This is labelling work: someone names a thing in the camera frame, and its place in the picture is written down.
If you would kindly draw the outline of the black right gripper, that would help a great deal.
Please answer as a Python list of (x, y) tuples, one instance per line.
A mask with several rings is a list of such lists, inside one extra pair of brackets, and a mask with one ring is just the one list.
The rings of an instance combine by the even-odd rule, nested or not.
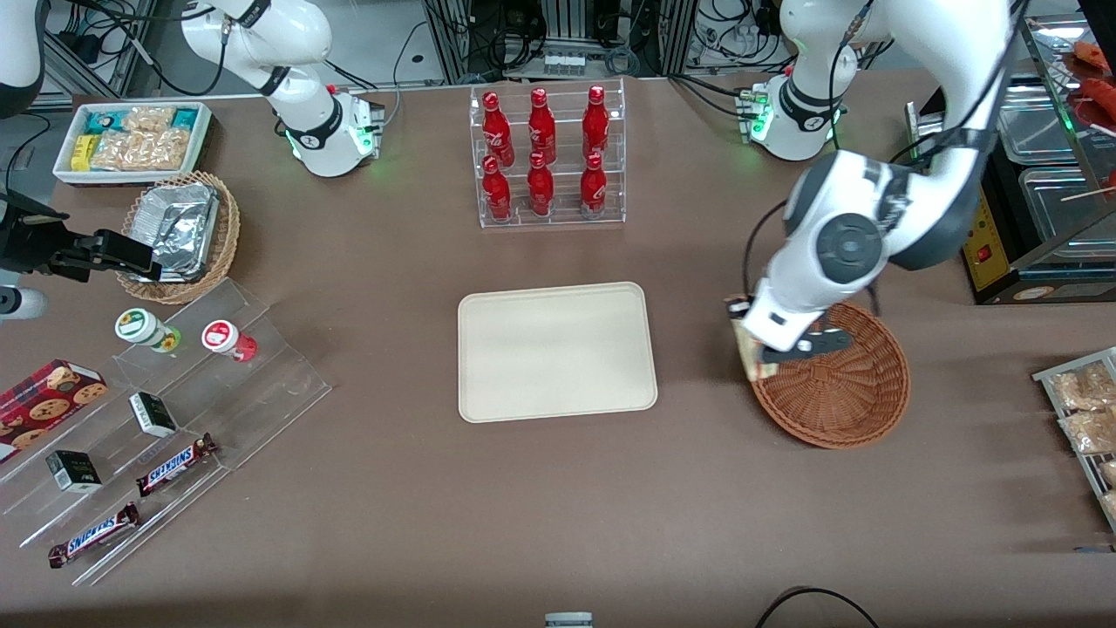
[(92, 272), (116, 271), (158, 281), (162, 265), (154, 251), (129, 236), (99, 229), (84, 238), (88, 251), (68, 251), (78, 235), (66, 228), (71, 218), (17, 192), (3, 192), (1, 267), (21, 276), (60, 276), (77, 283), (92, 281)]

